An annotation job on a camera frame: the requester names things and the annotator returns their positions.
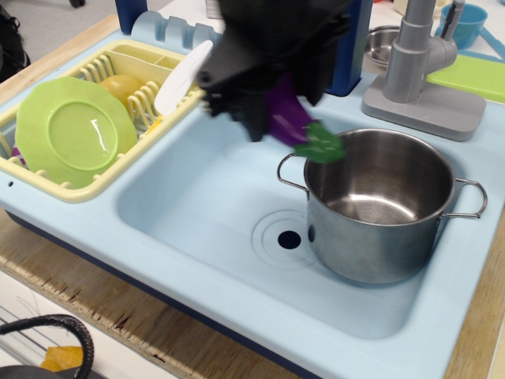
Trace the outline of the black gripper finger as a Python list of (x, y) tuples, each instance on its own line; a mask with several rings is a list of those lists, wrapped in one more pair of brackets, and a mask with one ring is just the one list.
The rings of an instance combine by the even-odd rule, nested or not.
[(233, 92), (229, 113), (247, 131), (252, 142), (259, 142), (267, 133), (267, 108), (261, 93)]
[(298, 95), (304, 96), (315, 106), (330, 86), (333, 66), (325, 62), (310, 62), (292, 71), (294, 87)]

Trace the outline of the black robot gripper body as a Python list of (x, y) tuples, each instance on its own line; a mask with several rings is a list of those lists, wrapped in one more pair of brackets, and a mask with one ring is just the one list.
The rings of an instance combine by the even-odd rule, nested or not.
[(348, 1), (221, 1), (225, 30), (197, 74), (210, 114), (229, 112), (233, 92), (273, 89), (310, 62), (334, 65), (351, 17)]

